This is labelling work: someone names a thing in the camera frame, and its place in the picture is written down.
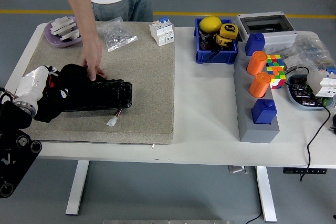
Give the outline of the person's right hand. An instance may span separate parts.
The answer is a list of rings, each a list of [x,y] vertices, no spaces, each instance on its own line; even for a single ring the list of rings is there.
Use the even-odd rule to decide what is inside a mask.
[[[95,81],[97,75],[106,78],[105,71],[100,68],[102,44],[99,37],[83,40],[82,44],[81,65],[86,67],[89,79]]]

